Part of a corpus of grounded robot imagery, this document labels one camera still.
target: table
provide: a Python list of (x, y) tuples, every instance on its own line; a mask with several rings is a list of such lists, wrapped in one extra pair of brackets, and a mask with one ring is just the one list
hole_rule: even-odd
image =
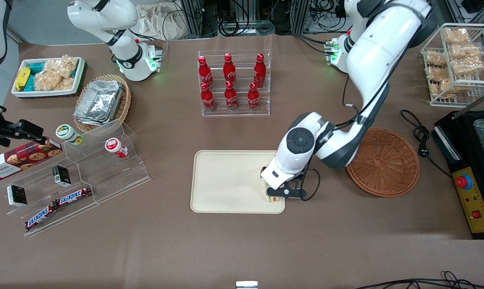
[[(330, 39), (334, 35), (318, 35)], [(267, 117), (203, 118), (199, 109), (198, 50), (271, 47), (272, 108)], [(119, 74), (105, 45), (21, 44), (20, 59), (83, 57), (85, 83)], [(408, 109), (432, 128), (448, 108), (427, 104), (420, 47), (410, 49), (390, 79), (390, 93), (374, 126), (394, 130), (415, 148)], [(484, 241), (470, 233), (452, 181), (427, 159), (405, 196), (383, 199), (363, 192), (345, 170), (314, 158), (321, 187), (309, 202), (287, 201), (282, 214), (196, 214), (190, 209), (198, 150), (275, 150), (299, 114), (317, 111), (342, 122), (346, 75), (293, 37), (236, 37), (174, 41), (161, 73), (129, 82), (133, 100), (126, 123), (152, 181), (34, 238), (5, 215), (0, 196), (0, 289), (230, 288), (257, 280), (263, 289), (338, 288), (402, 278), (439, 278), (451, 270), (484, 285)], [(28, 119), (49, 137), (72, 123), (76, 98), (20, 100), (9, 95), (8, 120)], [(349, 82), (347, 102), (361, 106)], [(13, 141), (12, 146), (22, 143)], [(432, 140), (433, 159), (446, 168)], [(314, 178), (305, 186), (315, 185)]]

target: coca-cola bottle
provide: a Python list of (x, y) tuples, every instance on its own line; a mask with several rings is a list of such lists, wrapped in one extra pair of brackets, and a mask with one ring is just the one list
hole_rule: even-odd
[(267, 72), (263, 59), (263, 53), (258, 53), (256, 56), (256, 64), (254, 65), (254, 82), (256, 82), (258, 88), (263, 87), (263, 84), (265, 83), (265, 74)]
[(216, 104), (213, 100), (213, 94), (209, 90), (207, 82), (201, 84), (201, 100), (203, 101), (204, 110), (211, 113), (216, 110)]
[(250, 112), (257, 112), (260, 109), (260, 92), (256, 88), (256, 83), (251, 82), (249, 92), (247, 93), (247, 102)]
[(222, 70), (224, 71), (224, 78), (226, 81), (231, 81), (233, 84), (237, 82), (237, 71), (235, 65), (231, 61), (230, 53), (224, 55), (224, 67)]
[(201, 82), (206, 82), (211, 87), (213, 86), (213, 77), (211, 76), (211, 69), (206, 63), (206, 58), (200, 56), (199, 59), (199, 76), (201, 77)]
[(226, 97), (227, 109), (235, 111), (238, 109), (237, 92), (233, 89), (233, 81), (226, 81), (226, 90), (224, 91)]

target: red emergency stop button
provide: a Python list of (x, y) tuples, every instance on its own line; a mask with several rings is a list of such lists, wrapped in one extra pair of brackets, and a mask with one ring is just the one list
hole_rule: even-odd
[(479, 211), (472, 211), (472, 218), (480, 218), (481, 213)]
[(455, 179), (456, 186), (464, 190), (468, 190), (472, 187), (472, 179), (467, 174), (462, 174)]

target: wicker basket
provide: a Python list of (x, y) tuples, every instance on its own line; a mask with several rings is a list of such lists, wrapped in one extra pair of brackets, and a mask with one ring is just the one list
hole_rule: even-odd
[(347, 172), (370, 194), (395, 197), (406, 194), (419, 179), (420, 161), (406, 139), (391, 130), (370, 128)]
[[(124, 89), (123, 89), (122, 94), (120, 96), (121, 99), (120, 99), (118, 106), (117, 106), (117, 111), (115, 112), (115, 117), (113, 117), (113, 119), (120, 118), (120, 120), (124, 121), (126, 119), (126, 116), (128, 115), (129, 106), (131, 104), (131, 91), (129, 90), (129, 87), (128, 87), (128, 84), (126, 83), (126, 81), (124, 79), (122, 79), (122, 77), (119, 77), (118, 75), (110, 75), (110, 74), (99, 76), (96, 79), (94, 79), (93, 81), (95, 81), (95, 80), (104, 80), (104, 81), (115, 80), (115, 81), (117, 81), (118, 83), (120, 83), (124, 86)], [(85, 88), (83, 88), (82, 93), (80, 94), (80, 97), (78, 98), (76, 107), (78, 107), (78, 105), (80, 104), (80, 101), (83, 98), (84, 92), (89, 87), (91, 82), (89, 82), (85, 86)], [(74, 118), (74, 123), (76, 123), (76, 127), (79, 128), (80, 131), (82, 131), (84, 133), (89, 132), (90, 130), (93, 130), (94, 128), (98, 127), (98, 126), (93, 126), (91, 124), (80, 123), (79, 121), (77, 121), (76, 118)]]

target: white robotic arm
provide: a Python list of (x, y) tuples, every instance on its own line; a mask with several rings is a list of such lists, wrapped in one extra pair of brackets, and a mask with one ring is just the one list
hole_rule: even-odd
[(77, 0), (69, 3), (67, 14), (74, 26), (110, 47), (129, 80), (144, 80), (157, 70), (154, 46), (137, 43), (129, 31), (138, 20), (129, 0)]
[[(339, 41), (341, 44), (351, 43), (352, 40), (355, 42), (351, 47), (342, 45), (338, 64), (341, 70), (347, 70), (356, 85), (363, 99), (363, 108), (355, 119), (347, 123), (352, 123), (348, 132), (343, 132), (340, 129), (342, 127), (336, 127), (322, 119), (318, 113), (300, 115), (282, 139), (271, 164), (261, 173), (261, 177), (274, 190), (297, 176), (312, 154), (330, 168), (343, 168), (352, 161), (361, 139), (387, 97), (391, 73), (420, 31), (419, 28), (423, 28), (422, 23), (431, 11), (431, 5), (425, 0), (389, 0), (378, 1), (378, 5), (372, 9), (374, 14), (370, 11), (364, 13), (370, 17), (364, 17), (361, 15), (363, 9), (357, 7), (361, 2), (376, 1), (345, 1), (347, 12), (355, 19), (355, 23), (352, 33), (340, 37)], [(314, 148), (308, 158), (302, 155), (302, 150), (310, 143), (295, 142), (293, 146), (284, 145), (293, 142), (288, 136), (297, 128), (306, 128), (308, 135), (314, 136)]]

